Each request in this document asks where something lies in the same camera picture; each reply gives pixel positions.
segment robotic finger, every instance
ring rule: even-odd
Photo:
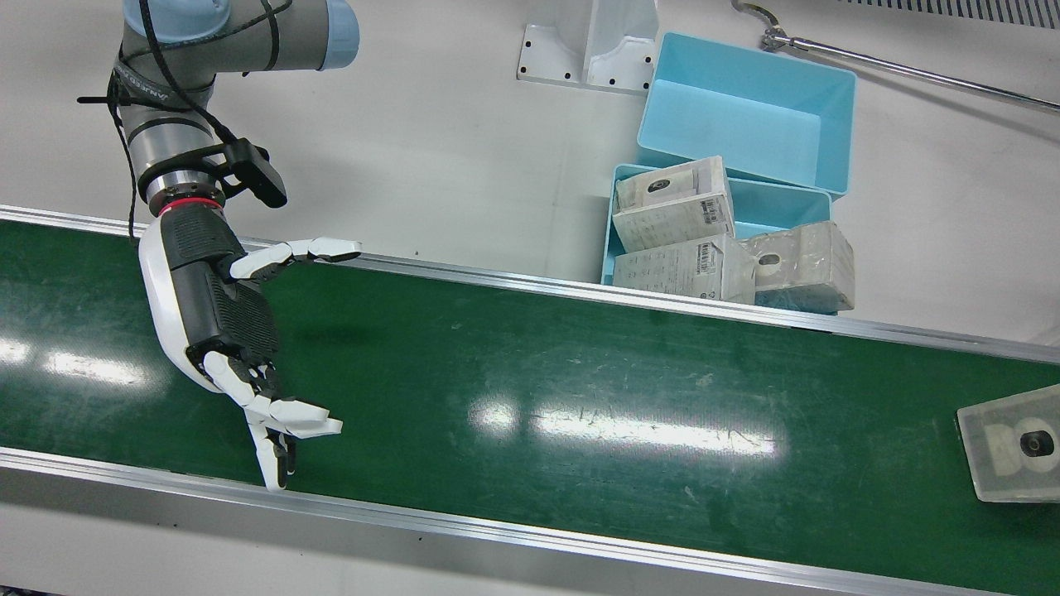
[[[334,238],[317,238],[282,242],[236,259],[228,268],[232,279],[264,281],[276,276],[281,267],[300,261],[338,263],[360,256],[360,243]]]

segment white box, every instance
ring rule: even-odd
[[[756,304],[823,314],[854,308],[854,252],[834,222],[740,243],[758,262]]]
[[[1060,503],[1060,385],[957,410],[979,501]]]
[[[725,234],[620,255],[615,285],[679,296],[755,302],[755,258]]]
[[[615,195],[612,221],[626,252],[734,235],[732,195],[721,157],[619,180]]]

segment ventilation grate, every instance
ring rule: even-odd
[[[1057,29],[1060,0],[838,0],[886,8]]]

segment barcode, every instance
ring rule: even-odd
[[[713,224],[722,218],[721,213],[718,209],[718,203],[712,198],[700,201],[700,207],[703,208],[703,223]]]
[[[695,264],[696,274],[713,274],[718,266],[718,248],[705,242],[699,246],[700,258]]]

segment robotic arm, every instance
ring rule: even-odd
[[[342,423],[281,392],[277,330],[259,284],[294,262],[356,258],[360,244],[316,239],[248,255],[225,201],[250,190],[278,208],[286,190],[268,153],[206,105],[218,72],[349,65],[356,17],[344,0],[124,0],[124,13],[108,102],[157,216],[139,247],[155,330],[181,372],[243,408],[265,486],[280,490],[295,471],[296,440]]]

